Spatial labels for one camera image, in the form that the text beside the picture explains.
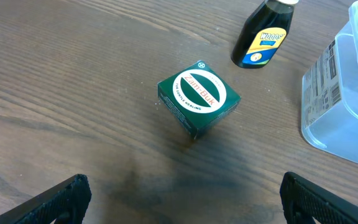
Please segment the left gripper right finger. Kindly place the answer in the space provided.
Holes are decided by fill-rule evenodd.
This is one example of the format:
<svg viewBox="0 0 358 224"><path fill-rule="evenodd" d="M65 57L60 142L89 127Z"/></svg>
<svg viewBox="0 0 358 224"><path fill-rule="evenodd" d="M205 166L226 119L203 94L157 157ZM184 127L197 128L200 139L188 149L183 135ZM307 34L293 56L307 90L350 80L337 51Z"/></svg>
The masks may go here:
<svg viewBox="0 0 358 224"><path fill-rule="evenodd" d="M358 206L294 172L283 176L280 198L288 224L358 224Z"/></svg>

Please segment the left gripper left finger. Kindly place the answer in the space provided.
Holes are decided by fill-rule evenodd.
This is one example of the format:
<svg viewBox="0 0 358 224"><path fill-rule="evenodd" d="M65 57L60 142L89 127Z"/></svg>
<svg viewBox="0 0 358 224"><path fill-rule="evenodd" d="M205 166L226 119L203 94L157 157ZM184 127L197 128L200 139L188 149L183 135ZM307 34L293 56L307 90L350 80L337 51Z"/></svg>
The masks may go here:
<svg viewBox="0 0 358 224"><path fill-rule="evenodd" d="M91 201L87 176L76 174L0 215L0 224L81 224Z"/></svg>

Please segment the green Zam-Buk box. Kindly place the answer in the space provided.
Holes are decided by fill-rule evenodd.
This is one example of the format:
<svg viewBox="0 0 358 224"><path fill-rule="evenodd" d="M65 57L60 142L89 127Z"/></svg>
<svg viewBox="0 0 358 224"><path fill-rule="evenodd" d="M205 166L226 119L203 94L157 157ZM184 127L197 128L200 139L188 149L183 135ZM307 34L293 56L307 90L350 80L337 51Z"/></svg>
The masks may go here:
<svg viewBox="0 0 358 224"><path fill-rule="evenodd" d="M157 96L193 139L203 136L241 101L202 60L158 82Z"/></svg>

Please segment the dark syrup bottle white cap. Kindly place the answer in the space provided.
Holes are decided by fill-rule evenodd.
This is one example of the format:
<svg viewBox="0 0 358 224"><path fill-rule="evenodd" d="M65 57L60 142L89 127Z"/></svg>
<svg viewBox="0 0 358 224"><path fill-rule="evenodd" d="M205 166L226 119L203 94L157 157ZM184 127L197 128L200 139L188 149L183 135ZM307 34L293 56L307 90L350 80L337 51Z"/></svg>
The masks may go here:
<svg viewBox="0 0 358 224"><path fill-rule="evenodd" d="M298 0L264 0L248 17L232 50L241 68L262 68L287 37Z"/></svg>

